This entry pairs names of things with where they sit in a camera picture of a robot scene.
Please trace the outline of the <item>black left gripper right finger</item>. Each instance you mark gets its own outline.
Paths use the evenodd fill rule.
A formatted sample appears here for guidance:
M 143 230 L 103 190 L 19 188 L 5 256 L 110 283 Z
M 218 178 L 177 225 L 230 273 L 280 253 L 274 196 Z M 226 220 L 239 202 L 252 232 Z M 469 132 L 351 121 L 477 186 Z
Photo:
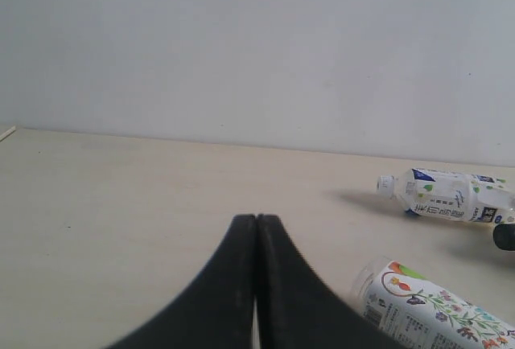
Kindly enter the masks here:
M 399 348 L 339 298 L 276 215 L 257 218 L 256 302 L 262 348 Z

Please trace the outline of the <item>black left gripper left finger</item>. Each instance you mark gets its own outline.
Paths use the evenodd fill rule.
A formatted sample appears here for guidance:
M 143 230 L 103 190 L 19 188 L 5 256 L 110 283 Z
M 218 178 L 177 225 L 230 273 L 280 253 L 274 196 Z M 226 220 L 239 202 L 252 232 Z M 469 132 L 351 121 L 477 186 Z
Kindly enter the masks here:
M 192 282 L 112 348 L 251 348 L 257 219 L 233 218 Z

